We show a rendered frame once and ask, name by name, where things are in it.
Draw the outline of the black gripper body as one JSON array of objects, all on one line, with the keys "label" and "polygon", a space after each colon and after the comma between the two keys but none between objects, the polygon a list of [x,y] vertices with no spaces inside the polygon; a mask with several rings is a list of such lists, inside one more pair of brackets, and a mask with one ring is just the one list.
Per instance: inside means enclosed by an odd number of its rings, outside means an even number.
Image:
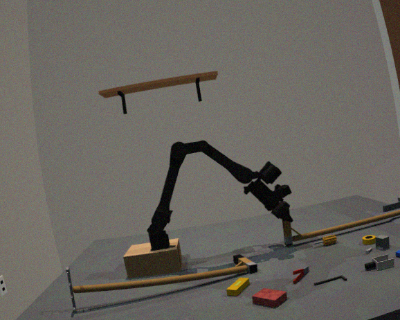
[{"label": "black gripper body", "polygon": [[265,205],[266,210],[273,211],[274,216],[276,216],[278,219],[281,218],[281,216],[290,207],[290,205],[285,201],[279,202],[279,199],[273,194],[273,191],[270,188],[258,200]]}]

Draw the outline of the red flat block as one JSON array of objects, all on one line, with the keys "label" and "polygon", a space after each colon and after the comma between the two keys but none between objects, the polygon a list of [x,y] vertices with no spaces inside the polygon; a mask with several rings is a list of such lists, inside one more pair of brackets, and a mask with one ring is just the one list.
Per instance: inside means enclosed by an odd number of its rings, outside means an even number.
[{"label": "red flat block", "polygon": [[253,295],[252,300],[255,304],[276,308],[283,301],[287,300],[287,292],[264,288]]}]

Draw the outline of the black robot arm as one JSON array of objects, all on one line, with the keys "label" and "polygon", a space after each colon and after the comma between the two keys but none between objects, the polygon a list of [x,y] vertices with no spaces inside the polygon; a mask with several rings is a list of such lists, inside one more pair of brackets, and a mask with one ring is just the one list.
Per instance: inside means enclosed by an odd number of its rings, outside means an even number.
[{"label": "black robot arm", "polygon": [[[242,184],[248,184],[252,179],[257,179],[255,182],[252,181],[247,187],[244,187],[245,194],[248,194],[250,191],[257,199],[261,198],[269,189],[261,179],[267,184],[272,184],[282,173],[270,161],[267,161],[259,172],[252,172],[249,168],[232,161],[204,140],[191,143],[174,143],[171,147],[170,167],[163,187],[163,194],[152,216],[152,224],[147,229],[152,247],[151,251],[169,249],[170,242],[168,234],[164,231],[164,227],[167,223],[170,223],[170,217],[173,212],[170,210],[170,200],[172,198],[179,168],[185,156],[195,152],[203,152],[208,155],[211,159],[226,168]],[[284,200],[283,197],[291,194],[289,185],[281,186],[277,184],[274,186],[274,189],[273,194],[280,201]]]}]

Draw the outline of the yellow ring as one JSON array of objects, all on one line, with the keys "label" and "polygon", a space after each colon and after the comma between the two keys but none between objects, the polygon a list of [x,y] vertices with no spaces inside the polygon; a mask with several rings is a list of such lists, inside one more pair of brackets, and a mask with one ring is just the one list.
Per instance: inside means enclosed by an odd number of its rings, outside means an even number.
[{"label": "yellow ring", "polygon": [[365,244],[365,245],[372,245],[372,244],[374,244],[376,241],[375,241],[375,237],[376,236],[373,236],[373,235],[367,235],[367,236],[364,236],[362,239],[363,239],[363,244]]}]

